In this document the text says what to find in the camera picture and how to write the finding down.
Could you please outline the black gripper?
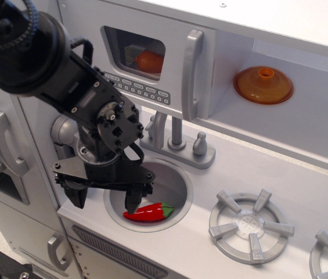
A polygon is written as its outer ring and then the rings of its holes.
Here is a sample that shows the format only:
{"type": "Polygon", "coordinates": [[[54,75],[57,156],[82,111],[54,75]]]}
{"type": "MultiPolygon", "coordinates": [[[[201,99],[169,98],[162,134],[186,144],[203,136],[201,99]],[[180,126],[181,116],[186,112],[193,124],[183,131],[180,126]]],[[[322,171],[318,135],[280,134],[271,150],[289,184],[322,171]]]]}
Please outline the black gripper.
{"type": "Polygon", "coordinates": [[[77,208],[83,209],[89,188],[125,191],[125,208],[133,214],[142,197],[153,193],[155,174],[143,167],[143,160],[119,156],[111,163],[87,164],[79,157],[58,160],[52,165],[56,182],[77,208]]]}

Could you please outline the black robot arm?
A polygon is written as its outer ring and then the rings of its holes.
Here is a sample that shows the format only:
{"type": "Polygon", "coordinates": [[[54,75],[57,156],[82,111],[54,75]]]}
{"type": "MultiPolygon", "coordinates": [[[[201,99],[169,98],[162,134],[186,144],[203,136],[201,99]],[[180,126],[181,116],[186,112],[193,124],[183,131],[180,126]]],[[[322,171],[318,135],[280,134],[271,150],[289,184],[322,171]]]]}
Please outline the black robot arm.
{"type": "Polygon", "coordinates": [[[24,5],[0,1],[0,89],[34,96],[77,123],[75,156],[52,166],[74,206],[84,207],[89,188],[103,188],[124,191],[135,213],[155,178],[136,144],[143,136],[137,108],[92,67],[88,39],[70,40],[54,17],[24,5]]]}

